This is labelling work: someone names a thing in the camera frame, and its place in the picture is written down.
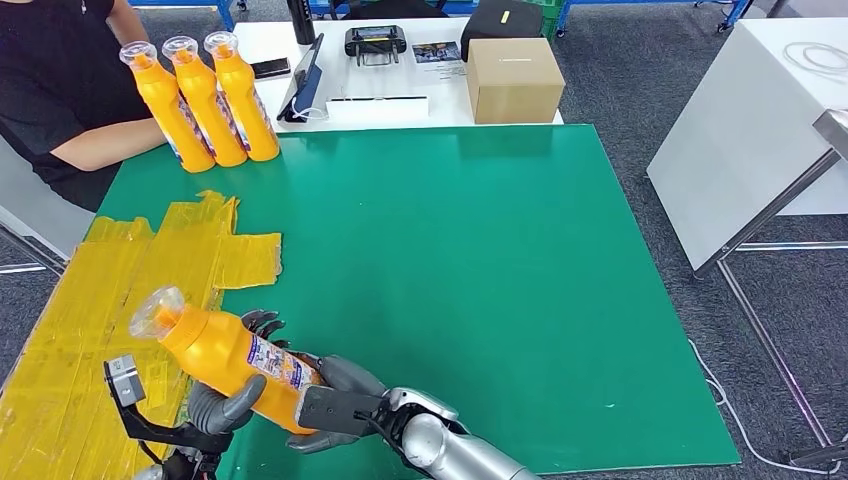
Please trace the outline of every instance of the brown box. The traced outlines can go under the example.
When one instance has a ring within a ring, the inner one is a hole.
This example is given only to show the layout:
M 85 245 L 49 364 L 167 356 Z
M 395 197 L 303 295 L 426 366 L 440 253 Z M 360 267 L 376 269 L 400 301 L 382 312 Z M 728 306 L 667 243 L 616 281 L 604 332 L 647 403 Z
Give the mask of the brown box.
M 474 38 L 466 68 L 474 123 L 550 123 L 565 79 L 544 38 Z

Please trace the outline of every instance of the white cable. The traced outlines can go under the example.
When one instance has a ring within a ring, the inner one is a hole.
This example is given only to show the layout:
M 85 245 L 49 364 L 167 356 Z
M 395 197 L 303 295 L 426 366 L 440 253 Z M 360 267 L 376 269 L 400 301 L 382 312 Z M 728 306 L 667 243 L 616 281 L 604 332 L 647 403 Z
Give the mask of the white cable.
M 801 49 L 801 57 L 796 58 L 792 55 L 793 48 Z M 837 65 L 828 65 L 814 60 L 810 56 L 810 52 L 827 52 L 836 61 Z M 845 77 L 848 79 L 848 52 L 841 48 L 834 47 L 827 43 L 819 42 L 793 42 L 783 48 L 783 58 L 796 67 L 814 73 L 820 77 L 832 80 L 838 83 L 843 81 L 834 77 Z
M 330 118 L 329 115 L 327 115 L 327 112 L 325 112 L 324 110 L 321 110 L 320 108 L 315 108 L 315 107 L 304 108 L 303 111 L 298 112 L 294 108 L 294 104 L 295 104 L 296 101 L 297 101 L 297 97 L 292 97 L 292 112 L 294 113 L 294 118 L 305 118 L 307 120 L 326 120 L 326 119 Z M 309 112 L 316 112 L 316 113 L 320 114 L 321 116 L 320 117 L 313 117 L 311 115 L 305 115 L 305 114 L 308 114 Z
M 724 387 L 721 386 L 721 383 L 719 383 L 715 374 L 713 374 L 712 370 L 710 370 L 710 367 L 708 367 L 706 362 L 704 362 L 704 359 L 701 358 L 701 353 L 698 351 L 698 347 L 695 346 L 695 342 L 693 342 L 691 339 L 687 340 L 689 340 L 689 345 L 692 346 L 692 350 L 695 352 L 695 358 L 698 359 L 698 363 L 701 364 L 701 367 L 704 369 L 705 372 L 707 372 L 707 375 L 710 376 L 710 378 L 707 379 L 707 383 L 713 388 L 715 388 L 719 396 L 721 397 L 721 400 L 719 400 L 716 405 L 727 406 L 727 410 L 730 412 L 730 415 L 733 417 L 733 420 L 736 421 L 736 426 L 739 427 L 739 432 L 742 434 L 742 439 L 745 440 L 745 445 L 748 446 L 748 450 L 750 450 L 751 453 L 753 453 L 758 460 L 767 463 L 773 467 L 784 468 L 786 470 L 792 470 L 795 472 L 814 473 L 816 475 L 832 475 L 839 471 L 839 468 L 842 466 L 841 461 L 836 462 L 836 465 L 831 470 L 813 470 L 811 468 L 801 468 L 792 465 L 785 465 L 783 463 L 777 463 L 775 461 L 767 459 L 766 457 L 760 455 L 756 450 L 754 450 L 754 446 L 751 445 L 751 440 L 748 439 L 748 432 L 746 432 L 745 427 L 742 426 L 742 421 L 739 420 L 739 415 L 736 413 L 736 409 L 733 408 L 733 405 L 730 404 L 730 400 L 728 400 L 727 398 L 727 392 L 724 390 Z M 843 442 L 846 440 L 848 440 L 848 434 L 842 437 Z

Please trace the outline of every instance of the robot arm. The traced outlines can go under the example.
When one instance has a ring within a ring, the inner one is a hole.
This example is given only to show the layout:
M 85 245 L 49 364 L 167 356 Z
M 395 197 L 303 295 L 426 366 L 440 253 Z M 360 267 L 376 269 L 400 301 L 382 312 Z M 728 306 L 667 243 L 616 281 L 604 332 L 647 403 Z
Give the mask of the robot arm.
M 436 480 L 538 480 L 526 467 L 474 435 L 448 429 L 437 416 L 422 413 L 402 437 L 407 461 Z
M 351 422 L 352 416 L 359 421 Z M 321 416 L 309 412 L 334 412 Z M 301 402 L 298 423 L 307 428 L 341 430 L 383 437 L 404 463 L 436 480 L 538 480 L 526 467 L 472 435 L 459 414 L 424 392 L 393 388 L 382 397 L 366 397 L 325 387 L 309 387 Z

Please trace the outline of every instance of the masking tape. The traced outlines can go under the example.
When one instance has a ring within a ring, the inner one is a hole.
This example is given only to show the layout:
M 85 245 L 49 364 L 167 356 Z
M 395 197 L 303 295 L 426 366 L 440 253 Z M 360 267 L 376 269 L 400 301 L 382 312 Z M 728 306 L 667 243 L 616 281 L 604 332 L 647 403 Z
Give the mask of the masking tape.
M 136 308 L 165 285 L 220 307 L 223 289 L 270 285 L 281 270 L 280 234 L 233 235 L 236 199 L 199 196 L 172 203 L 155 235 L 144 218 L 92 222 L 0 396 L 0 478 L 127 479 L 150 465 L 127 438 L 102 363 L 135 357 L 147 392 L 139 410 L 163 425 L 188 378 L 158 342 L 129 335 Z

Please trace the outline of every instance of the smartphone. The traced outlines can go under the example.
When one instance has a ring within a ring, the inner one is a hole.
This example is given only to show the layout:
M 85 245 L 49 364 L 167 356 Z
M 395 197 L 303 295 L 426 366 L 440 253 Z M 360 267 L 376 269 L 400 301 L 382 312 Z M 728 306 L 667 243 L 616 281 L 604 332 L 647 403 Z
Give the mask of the smartphone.
M 277 58 L 275 60 L 251 63 L 250 66 L 253 67 L 253 73 L 256 75 L 257 79 L 276 77 L 291 73 L 291 66 L 289 66 L 288 58 Z

